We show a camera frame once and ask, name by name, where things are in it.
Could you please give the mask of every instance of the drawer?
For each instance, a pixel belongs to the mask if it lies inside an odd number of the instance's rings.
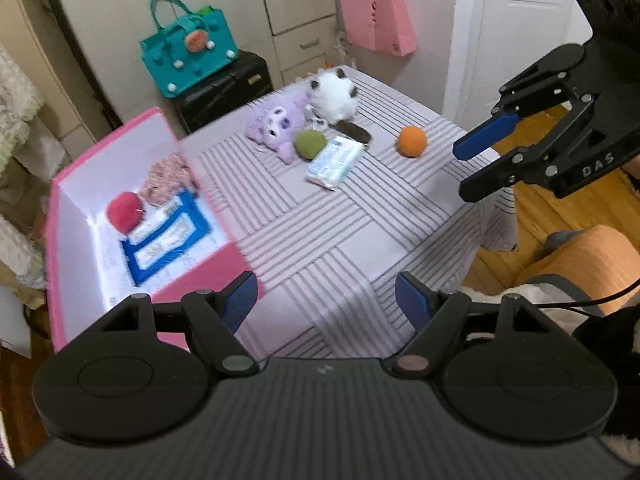
[[[326,59],[324,55],[315,57],[310,59],[307,62],[304,62],[301,65],[290,68],[289,70],[284,70],[282,72],[282,78],[284,79],[284,84],[288,85],[293,83],[297,77],[305,78],[308,72],[317,72],[319,68],[324,68],[326,63]]]
[[[331,16],[273,38],[280,69],[285,71],[328,52],[335,43],[335,31],[335,16]]]

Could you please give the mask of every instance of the pink crocheted item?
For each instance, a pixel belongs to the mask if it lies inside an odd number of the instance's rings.
[[[192,193],[196,191],[187,163],[180,155],[172,153],[151,166],[149,176],[140,190],[140,196],[149,204],[160,207],[183,189]]]
[[[107,220],[124,235],[135,229],[145,216],[140,197],[131,191],[120,193],[107,206]]]

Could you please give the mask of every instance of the tablecloth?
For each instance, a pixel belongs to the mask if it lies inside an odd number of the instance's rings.
[[[517,244],[511,189],[476,204],[458,196],[460,180],[497,153],[455,160],[452,144],[463,130],[385,84],[343,69],[358,88],[354,122],[372,142],[339,190],[305,181],[306,162],[286,165],[245,136],[255,104],[182,142],[204,192],[264,284],[236,333],[258,360],[393,354],[415,334],[396,304],[398,272],[453,291],[480,246],[508,251]],[[429,139],[416,159],[395,147],[410,124]]]

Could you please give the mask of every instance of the drawer handle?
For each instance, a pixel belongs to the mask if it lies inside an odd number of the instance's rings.
[[[302,50],[307,50],[313,46],[318,46],[320,44],[320,38],[315,38],[313,41],[309,41],[308,43],[300,43],[300,48]]]

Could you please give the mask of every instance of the black suitcase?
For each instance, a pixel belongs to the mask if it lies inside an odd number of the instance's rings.
[[[267,63],[240,51],[238,59],[171,99],[187,134],[273,91]]]

